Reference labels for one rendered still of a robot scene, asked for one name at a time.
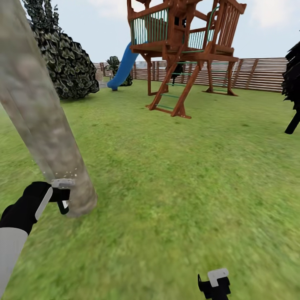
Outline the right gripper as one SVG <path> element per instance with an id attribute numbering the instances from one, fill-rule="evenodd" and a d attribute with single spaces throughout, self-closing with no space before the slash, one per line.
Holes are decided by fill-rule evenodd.
<path id="1" fill-rule="evenodd" d="M 217 279 L 218 285 L 212 287 L 210 281 L 202 282 L 200 275 L 198 275 L 198 285 L 200 291 L 204 292 L 205 298 L 215 300 L 219 295 L 223 295 L 227 298 L 227 295 L 230 294 L 229 283 L 225 277 Z"/>

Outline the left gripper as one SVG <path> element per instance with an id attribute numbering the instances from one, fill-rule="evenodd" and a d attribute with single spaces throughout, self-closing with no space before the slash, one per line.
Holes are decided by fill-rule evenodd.
<path id="1" fill-rule="evenodd" d="M 57 190 L 57 195 L 54 198 L 54 200 L 49 201 L 49 202 L 57 202 L 58 200 L 62 201 L 62 200 L 69 200 L 70 197 L 70 189 L 58 189 L 55 188 Z"/>

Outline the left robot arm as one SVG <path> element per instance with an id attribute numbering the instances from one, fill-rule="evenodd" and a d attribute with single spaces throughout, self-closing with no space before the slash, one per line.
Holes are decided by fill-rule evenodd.
<path id="1" fill-rule="evenodd" d="M 52 184 L 34 181 L 25 188 L 23 196 L 3 212 L 0 220 L 0 299 L 33 224 L 37 223 L 48 202 L 69 200 L 70 189 L 62 186 L 74 184 L 75 180 L 65 178 L 55 179 Z"/>

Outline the pesticide atomizer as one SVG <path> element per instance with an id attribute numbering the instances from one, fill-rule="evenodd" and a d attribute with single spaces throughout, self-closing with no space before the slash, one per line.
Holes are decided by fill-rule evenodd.
<path id="1" fill-rule="evenodd" d="M 66 215 L 69 212 L 69 207 L 68 207 L 68 204 L 67 204 L 67 200 L 62 200 L 62 201 L 58 200 L 57 205 L 58 205 L 58 207 L 60 209 L 60 213 L 62 215 Z"/>

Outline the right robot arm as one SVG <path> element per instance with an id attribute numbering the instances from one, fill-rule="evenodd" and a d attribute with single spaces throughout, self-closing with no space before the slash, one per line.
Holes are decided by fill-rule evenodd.
<path id="1" fill-rule="evenodd" d="M 198 275 L 198 285 L 200 291 L 204 292 L 205 298 L 212 300 L 228 300 L 227 295 L 230 294 L 229 283 L 226 277 L 229 271 L 226 268 L 212 270 L 207 273 L 209 280 L 202 282 Z"/>

